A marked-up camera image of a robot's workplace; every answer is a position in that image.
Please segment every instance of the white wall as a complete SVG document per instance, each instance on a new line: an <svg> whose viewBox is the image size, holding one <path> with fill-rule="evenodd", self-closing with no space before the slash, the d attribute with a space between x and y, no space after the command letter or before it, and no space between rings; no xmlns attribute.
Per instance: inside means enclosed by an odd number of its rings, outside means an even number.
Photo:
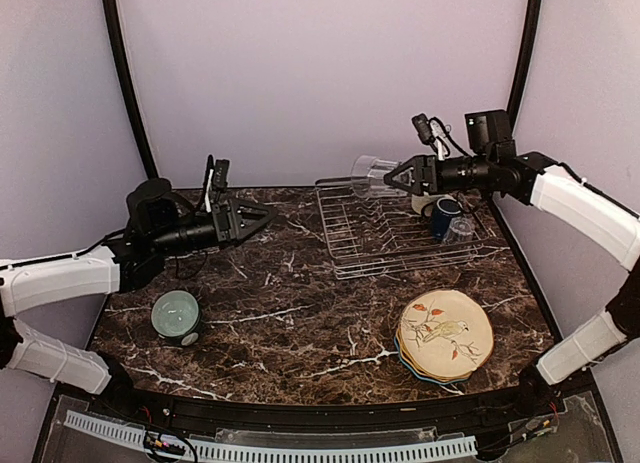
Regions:
<svg viewBox="0 0 640 463"><path fill-rule="evenodd" d="M544 0L516 138L640 209L640 0ZM626 273L587 238L513 200L501 205L565 334ZM640 458L640 347L595 370L625 461Z"/></svg>
<svg viewBox="0 0 640 463"><path fill-rule="evenodd" d="M101 0L0 0L0 258L82 248L126 221L144 174ZM84 346L103 298L21 318ZM0 371L0 461L31 461L53 386Z"/></svg>
<svg viewBox="0 0 640 463"><path fill-rule="evenodd" d="M199 186L313 184L420 151L410 118L509 96L527 0L119 0L159 171Z"/></svg>

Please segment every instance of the bird illustration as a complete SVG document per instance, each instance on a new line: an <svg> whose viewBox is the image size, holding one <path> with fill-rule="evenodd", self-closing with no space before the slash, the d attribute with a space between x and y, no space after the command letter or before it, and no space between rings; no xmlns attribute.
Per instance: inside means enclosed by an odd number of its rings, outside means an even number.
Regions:
<svg viewBox="0 0 640 463"><path fill-rule="evenodd" d="M422 338L422 344L429 343L436 338L445 338L447 340L452 340L465 330L469 331L469 327L464 321L443 321L442 323L439 323L437 326L433 327L433 329L429 331L429 334Z"/></svg>

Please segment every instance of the decorative plate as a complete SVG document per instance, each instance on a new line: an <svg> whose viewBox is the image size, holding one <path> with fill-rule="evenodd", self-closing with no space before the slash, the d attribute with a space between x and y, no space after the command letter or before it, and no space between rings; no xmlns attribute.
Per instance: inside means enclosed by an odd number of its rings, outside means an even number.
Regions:
<svg viewBox="0 0 640 463"><path fill-rule="evenodd" d="M443 383L468 378L493 351L486 313L455 290L432 291L409 303L396 337L405 364Z"/></svg>
<svg viewBox="0 0 640 463"><path fill-rule="evenodd" d="M398 351L401 351L400 350L400 344L398 343L398 338L394 338L393 342L396 345L396 348L398 349ZM464 378L460 378L460 379L457 379L457 380L447 380L447 381L437 380L432 376L424 376L423 374L418 373L418 371L412 365L410 365L407 361L404 360L402 355L400 355L399 358L400 358L400 362L405 367L407 367L411 371L411 373L413 373L413 376L415 376L416 378L418 378L419 380L422 380L422 381L427 381L429 383L435 383L435 384L438 384L438 385L449 385L451 383L459 383L461 381L465 381L465 380L468 379L468 376L465 376Z"/></svg>

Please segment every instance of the brown marble surface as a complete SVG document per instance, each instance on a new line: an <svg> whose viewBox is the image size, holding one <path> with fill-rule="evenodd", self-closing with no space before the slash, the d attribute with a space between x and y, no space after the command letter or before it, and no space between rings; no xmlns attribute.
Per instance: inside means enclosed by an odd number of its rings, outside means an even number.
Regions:
<svg viewBox="0 0 640 463"><path fill-rule="evenodd" d="M415 401L514 386L553 343L502 237L490 241L491 256L464 265L339 281L314 190L237 193L274 204L279 216L242 246L210 252L197 277L176 278L171 260L143 290L109 299L90 348L117 355L138 388L246 403ZM481 212L498 235L488 210ZM180 274L201 263L199 255L180 260ZM393 344L405 305L439 288L481 304L495 334L487 363L446 389L413 377ZM191 292L203 310L205 331L192 347L168 346L151 326L153 303L175 289Z"/></svg>

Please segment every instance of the dish rack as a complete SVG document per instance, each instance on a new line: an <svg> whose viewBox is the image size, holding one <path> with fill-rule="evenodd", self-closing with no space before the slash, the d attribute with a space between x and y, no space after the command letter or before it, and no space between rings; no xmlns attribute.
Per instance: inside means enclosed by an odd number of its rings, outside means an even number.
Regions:
<svg viewBox="0 0 640 463"><path fill-rule="evenodd" d="M485 243L496 235L477 213L473 239L445 245L412 210L409 196L361 199L350 178L318 180L315 190L339 280L464 264L493 251Z"/></svg>

